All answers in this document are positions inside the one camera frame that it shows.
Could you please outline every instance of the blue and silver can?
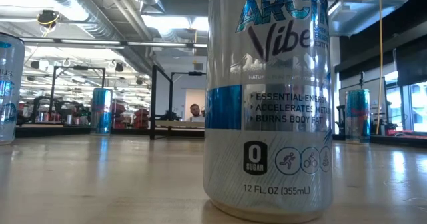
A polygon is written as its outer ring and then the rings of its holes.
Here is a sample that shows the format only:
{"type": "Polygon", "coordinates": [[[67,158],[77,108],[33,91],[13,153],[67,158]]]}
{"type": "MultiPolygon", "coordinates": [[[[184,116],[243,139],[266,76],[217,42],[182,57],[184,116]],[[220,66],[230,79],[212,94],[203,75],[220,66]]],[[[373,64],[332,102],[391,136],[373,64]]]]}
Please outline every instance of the blue and silver can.
{"type": "Polygon", "coordinates": [[[0,145],[15,139],[24,57],[24,42],[0,33],[0,145]]]}
{"type": "Polygon", "coordinates": [[[91,133],[109,135],[111,131],[111,103],[113,92],[110,89],[93,90],[91,133]]]}
{"type": "Polygon", "coordinates": [[[369,143],[369,90],[349,91],[346,96],[346,142],[369,143]]]}
{"type": "Polygon", "coordinates": [[[209,0],[203,185],[231,215],[319,217],[332,202],[328,0],[209,0]]]}

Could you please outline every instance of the table surface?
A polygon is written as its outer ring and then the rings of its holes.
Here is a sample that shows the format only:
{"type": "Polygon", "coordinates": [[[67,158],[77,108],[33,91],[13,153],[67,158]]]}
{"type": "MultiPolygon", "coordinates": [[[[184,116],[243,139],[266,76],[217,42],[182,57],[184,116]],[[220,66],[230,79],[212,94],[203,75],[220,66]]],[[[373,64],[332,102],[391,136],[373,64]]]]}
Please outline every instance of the table surface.
{"type": "MultiPolygon", "coordinates": [[[[335,143],[334,203],[311,223],[426,223],[427,150],[335,143]]],[[[89,135],[0,147],[0,223],[246,223],[202,187],[203,140],[89,135]]]]}

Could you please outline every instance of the ceiling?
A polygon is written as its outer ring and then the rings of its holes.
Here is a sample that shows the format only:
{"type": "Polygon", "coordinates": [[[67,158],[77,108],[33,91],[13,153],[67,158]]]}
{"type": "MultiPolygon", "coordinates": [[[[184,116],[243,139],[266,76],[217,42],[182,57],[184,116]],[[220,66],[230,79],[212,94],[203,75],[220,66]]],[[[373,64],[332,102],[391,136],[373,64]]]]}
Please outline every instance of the ceiling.
{"type": "MultiPolygon", "coordinates": [[[[129,21],[131,12],[141,17],[141,1],[127,0],[131,5],[125,5],[119,0],[119,5],[125,8],[126,14],[120,10],[115,0],[90,0],[99,14],[106,17],[107,21],[119,33],[122,40],[126,41],[165,41],[164,36],[157,30],[157,23],[147,22],[147,30],[151,39],[141,36],[141,32],[129,21]]],[[[161,0],[164,2],[166,15],[181,15],[187,20],[187,25],[182,28],[173,28],[175,41],[207,43],[207,27],[202,27],[198,17],[203,17],[207,26],[207,0],[161,0]],[[188,28],[198,28],[197,34],[188,28]]],[[[160,18],[153,9],[145,7],[145,16],[160,18]]],[[[56,39],[94,39],[91,33],[83,28],[87,16],[78,11],[67,10],[56,0],[0,0],[0,31],[18,37],[48,37],[56,39]],[[42,27],[37,22],[37,16],[42,10],[54,10],[60,13],[59,20],[54,28],[42,27]]],[[[54,66],[67,66],[57,71],[60,76],[56,79],[55,96],[79,101],[88,104],[93,88],[101,85],[101,71],[77,71],[71,67],[82,65],[87,67],[102,67],[106,69],[105,85],[117,90],[118,99],[123,99],[131,106],[149,107],[151,102],[151,66],[159,65],[166,73],[188,72],[194,70],[194,64],[203,63],[203,71],[207,62],[205,49],[175,49],[175,48],[145,48],[132,47],[134,53],[143,57],[144,61],[134,61],[120,50],[109,49],[103,46],[67,45],[66,47],[52,45],[26,46],[24,74],[21,87],[21,100],[33,99],[38,95],[50,95],[54,66]],[[31,67],[31,62],[38,61],[40,67],[31,67]],[[115,66],[123,63],[123,71],[117,72],[115,66]],[[136,84],[138,78],[143,80],[142,85],[136,84]]]]}

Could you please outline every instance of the blue stripe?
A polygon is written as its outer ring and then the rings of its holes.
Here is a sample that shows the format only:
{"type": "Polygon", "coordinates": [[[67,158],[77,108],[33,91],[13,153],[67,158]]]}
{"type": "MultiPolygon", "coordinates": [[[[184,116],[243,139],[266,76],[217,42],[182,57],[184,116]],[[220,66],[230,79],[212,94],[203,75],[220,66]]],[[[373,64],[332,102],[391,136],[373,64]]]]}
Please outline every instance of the blue stripe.
{"type": "Polygon", "coordinates": [[[235,129],[242,127],[242,86],[215,88],[207,92],[206,128],[235,129]]]}

